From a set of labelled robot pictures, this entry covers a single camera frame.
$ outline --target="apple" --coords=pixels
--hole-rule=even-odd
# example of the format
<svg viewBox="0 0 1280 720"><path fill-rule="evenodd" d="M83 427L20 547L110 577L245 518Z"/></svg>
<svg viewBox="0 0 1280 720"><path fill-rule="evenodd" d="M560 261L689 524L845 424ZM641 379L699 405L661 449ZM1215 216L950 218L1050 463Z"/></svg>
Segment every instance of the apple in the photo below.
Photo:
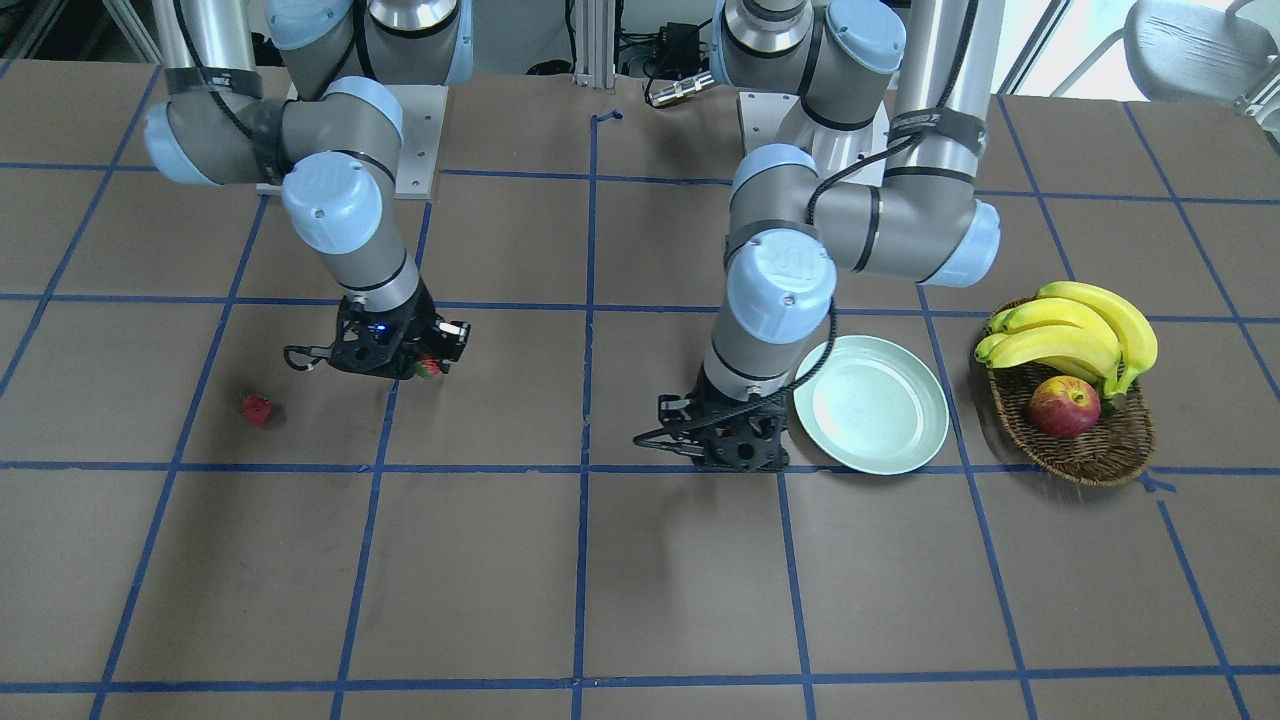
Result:
<svg viewBox="0 0 1280 720"><path fill-rule="evenodd" d="M1039 384L1027 404L1027 416L1041 432L1073 438L1098 424L1102 402L1089 383L1056 375Z"/></svg>

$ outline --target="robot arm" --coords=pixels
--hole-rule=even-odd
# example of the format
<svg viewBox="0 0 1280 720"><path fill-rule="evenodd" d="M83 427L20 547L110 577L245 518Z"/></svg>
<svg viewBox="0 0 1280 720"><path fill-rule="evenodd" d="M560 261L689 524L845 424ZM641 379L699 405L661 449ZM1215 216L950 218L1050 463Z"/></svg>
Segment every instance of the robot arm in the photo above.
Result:
<svg viewBox="0 0 1280 720"><path fill-rule="evenodd" d="M909 33L876 0L833 0L818 12L808 0L722 0L719 13L713 72L799 94L799 113L819 129L869 124L901 65L884 152L836 174L796 145L768 145L742 160L724 300L698 382L684 397L662 396L663 428L636 438L699 465L776 471L787 465L786 395L822 360L804 378L787 378L824 316L835 328L837 268L966 287L995 260L998 215L975 201L973 178L1002 1L915 0ZM882 187L840 182L882 159L890 160ZM662 434L675 442L655 442Z"/></svg>
<svg viewBox="0 0 1280 720"><path fill-rule="evenodd" d="M392 44L369 38L426 38L426 47L449 47L448 61L439 65L447 72L438 74L465 79L470 3L374 3L369 13L362 5L270 3L269 19L291 46L297 76L314 85L312 68L324 67L337 77L324 78L319 90L308 86L312 101L285 102L261 99L241 3L155 0L172 100L150 109L145 137L156 167L175 182L283 184L294 229L319 252L344 293L333 343L287 347L292 366L311 369L328 360L340 370L404 379L424 368L448 372L470 328L436 314L390 213L403 140L399 102L376 81L348 74L348 65L383 58L385 50L376 47ZM385 22L408 23L410 5L451 9L416 31L393 32L374 19L378 6ZM413 17L413 22L430 19ZM380 29L357 32L356 19ZM348 53L321 53L334 37L353 38ZM351 49L358 60L347 56ZM297 363L298 355L307 360Z"/></svg>

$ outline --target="bunch of bananas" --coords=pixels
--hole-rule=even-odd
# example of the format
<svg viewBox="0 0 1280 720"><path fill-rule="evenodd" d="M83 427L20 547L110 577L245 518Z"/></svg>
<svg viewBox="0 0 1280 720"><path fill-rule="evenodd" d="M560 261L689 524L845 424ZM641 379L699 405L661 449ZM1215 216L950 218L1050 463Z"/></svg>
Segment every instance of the bunch of bananas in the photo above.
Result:
<svg viewBox="0 0 1280 720"><path fill-rule="evenodd" d="M974 348L979 363L1041 363L1088 382L1105 398L1124 395L1156 364L1158 350L1151 323L1132 302L1074 281L1048 283L1036 300L997 313L988 329Z"/></svg>

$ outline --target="gray chair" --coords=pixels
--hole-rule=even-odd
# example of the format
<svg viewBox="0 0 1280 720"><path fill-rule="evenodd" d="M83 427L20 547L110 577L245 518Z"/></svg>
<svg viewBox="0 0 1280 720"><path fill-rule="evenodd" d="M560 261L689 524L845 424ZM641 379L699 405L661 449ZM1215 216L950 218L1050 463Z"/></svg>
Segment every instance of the gray chair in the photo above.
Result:
<svg viewBox="0 0 1280 720"><path fill-rule="evenodd" d="M1107 36L1051 95L1066 92L1123 38L1129 74L1149 100L1234 104L1280 68L1267 28L1236 15L1251 1L1236 0L1224 12L1187 0L1138 0L1124 28Z"/></svg>

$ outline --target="light blue joint cap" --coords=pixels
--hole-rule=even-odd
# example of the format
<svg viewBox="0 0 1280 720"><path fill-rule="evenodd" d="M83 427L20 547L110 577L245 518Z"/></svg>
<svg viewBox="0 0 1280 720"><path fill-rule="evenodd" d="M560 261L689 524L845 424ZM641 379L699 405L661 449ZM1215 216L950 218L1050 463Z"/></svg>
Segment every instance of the light blue joint cap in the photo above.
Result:
<svg viewBox="0 0 1280 720"><path fill-rule="evenodd" d="M351 0L269 0L266 24L280 50L306 47L342 22Z"/></svg>
<svg viewBox="0 0 1280 720"><path fill-rule="evenodd" d="M1000 213L977 200L978 209L969 223L969 232L951 252L951 258L923 284L969 287L987 275L1000 250Z"/></svg>
<svg viewBox="0 0 1280 720"><path fill-rule="evenodd" d="M142 131L142 138L147 143L147 154L156 164L160 174L180 182L183 184L218 184L205 177L178 145L178 137L173 135L173 126L169 124L169 104L152 105L147 110L147 124Z"/></svg>
<svg viewBox="0 0 1280 720"><path fill-rule="evenodd" d="M737 190L746 184L748 181L764 170L781 165L804 165L813 170L814 176L818 174L818 164L814 163L808 152L795 145L785 142L762 145L748 152L746 158L742 158L742 161L737 164L737 172L733 173L733 191L730 193L730 202L733 201Z"/></svg>
<svg viewBox="0 0 1280 720"><path fill-rule="evenodd" d="M845 53L869 70L887 76L902 63L906 27L879 0L832 0L827 27Z"/></svg>
<svg viewBox="0 0 1280 720"><path fill-rule="evenodd" d="M710 53L710 69L712 77L716 82L726 86L733 87L732 81L728 79L728 65L724 64L724 0L716 0L716 13L712 14L712 45Z"/></svg>
<svg viewBox="0 0 1280 720"><path fill-rule="evenodd" d="M462 0L458 8L458 40L453 44L453 60L444 85L465 85L476 70L475 35L471 29L471 0Z"/></svg>
<svg viewBox="0 0 1280 720"><path fill-rule="evenodd" d="M396 126L396 133L401 136L401 142L404 142L404 108L401 108L399 100L390 90L387 90L385 85L362 76L340 77L325 88L321 100L337 94L360 97L376 108Z"/></svg>
<svg viewBox="0 0 1280 720"><path fill-rule="evenodd" d="M349 155L316 152L284 177L280 196L293 229L325 255L346 255L374 237L383 196L369 170Z"/></svg>
<svg viewBox="0 0 1280 720"><path fill-rule="evenodd" d="M800 231L758 233L733 259L728 306L742 328L772 345L804 340L822 323L836 292L836 264Z"/></svg>

